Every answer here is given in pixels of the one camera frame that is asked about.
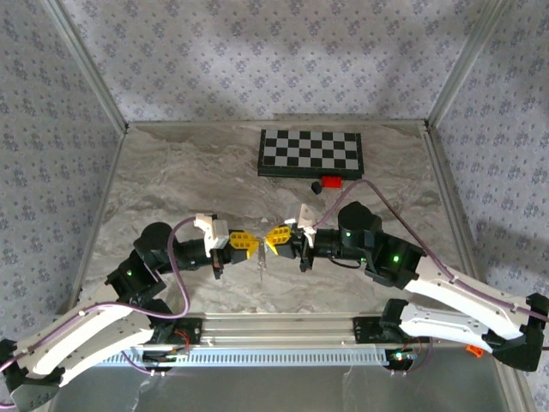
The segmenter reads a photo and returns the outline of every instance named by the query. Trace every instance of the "checkerboard pattern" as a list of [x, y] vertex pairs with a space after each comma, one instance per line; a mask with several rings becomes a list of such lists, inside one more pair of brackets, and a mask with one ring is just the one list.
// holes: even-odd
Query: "checkerboard pattern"
[[262, 130], [257, 169], [260, 176], [360, 179], [360, 134]]

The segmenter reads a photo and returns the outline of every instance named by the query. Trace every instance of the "marble surface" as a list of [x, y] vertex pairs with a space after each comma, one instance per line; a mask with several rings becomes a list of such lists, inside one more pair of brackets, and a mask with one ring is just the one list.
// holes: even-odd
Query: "marble surface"
[[[127, 258], [132, 242], [154, 221], [172, 226], [197, 212], [215, 212], [230, 228], [264, 236], [281, 224], [287, 208], [308, 203], [322, 215], [340, 191], [319, 196], [309, 179], [260, 178], [256, 175], [262, 123], [202, 126], [152, 125], [130, 127], [106, 214], [100, 227], [84, 294]], [[288, 124], [278, 129], [346, 131], [362, 134], [365, 177], [397, 206], [402, 216], [451, 266], [459, 269], [449, 223], [437, 193], [431, 166], [417, 130], [374, 124]], [[383, 218], [386, 232], [411, 240], [367, 186], [359, 186], [343, 204], [359, 200]], [[328, 226], [335, 226], [335, 215]], [[178, 239], [201, 237], [183, 227]], [[184, 272], [192, 312], [380, 312], [388, 298], [410, 298], [395, 288], [373, 283], [360, 270], [346, 270], [318, 259], [313, 271], [301, 273], [299, 261], [267, 251], [262, 270], [257, 254], [226, 266], [220, 281], [210, 268]], [[175, 311], [181, 299], [165, 275], [162, 294]], [[425, 303], [425, 299], [412, 300]]]

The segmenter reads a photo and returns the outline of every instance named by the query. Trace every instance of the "red block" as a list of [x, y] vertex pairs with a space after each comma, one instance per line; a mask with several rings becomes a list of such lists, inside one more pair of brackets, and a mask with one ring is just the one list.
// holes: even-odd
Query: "red block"
[[329, 187], [332, 189], [341, 188], [341, 177], [339, 176], [323, 176], [323, 187]]

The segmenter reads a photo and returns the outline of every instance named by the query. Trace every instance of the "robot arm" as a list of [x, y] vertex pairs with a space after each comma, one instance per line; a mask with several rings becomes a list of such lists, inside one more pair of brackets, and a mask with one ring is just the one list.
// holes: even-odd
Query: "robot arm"
[[[285, 226], [271, 231], [266, 243], [278, 255], [299, 258], [301, 271], [311, 269], [315, 258], [358, 262], [365, 264], [365, 274], [374, 282], [423, 294], [464, 314], [407, 305], [395, 315], [391, 308], [394, 327], [400, 325], [400, 331], [409, 336], [428, 333], [490, 348], [489, 352], [511, 367], [537, 368], [545, 322], [525, 312], [546, 316], [546, 297], [506, 294], [449, 268], [450, 279], [421, 248], [384, 233], [381, 218], [359, 202], [340, 210], [338, 229], [316, 229], [315, 225], [311, 208], [302, 205]], [[435, 321], [435, 315], [445, 320]], [[469, 321], [472, 329], [464, 326]]]
[[[180, 270], [211, 265], [219, 278], [225, 264], [243, 262], [258, 246], [251, 234], [229, 230], [215, 215], [197, 215], [195, 226], [204, 232], [203, 239], [173, 241]], [[155, 330], [166, 327], [166, 321], [133, 310], [170, 313], [164, 302], [153, 297], [166, 287], [160, 275], [172, 271], [167, 253], [171, 231], [162, 222], [149, 225], [134, 242], [130, 256], [93, 296], [34, 336], [0, 342], [0, 363], [16, 358], [3, 374], [19, 410], [38, 408], [79, 373], [123, 349], [149, 342]]]

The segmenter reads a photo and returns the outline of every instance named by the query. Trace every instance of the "wall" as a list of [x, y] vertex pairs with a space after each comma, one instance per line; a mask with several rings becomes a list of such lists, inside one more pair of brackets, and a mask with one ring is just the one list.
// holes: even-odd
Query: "wall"
[[484, 2], [63, 0], [126, 120], [426, 118]]
[[[488, 282], [549, 294], [549, 4], [498, 23], [439, 127]], [[528, 376], [549, 410], [549, 357]]]
[[0, 2], [0, 336], [69, 296], [118, 136], [39, 2]]

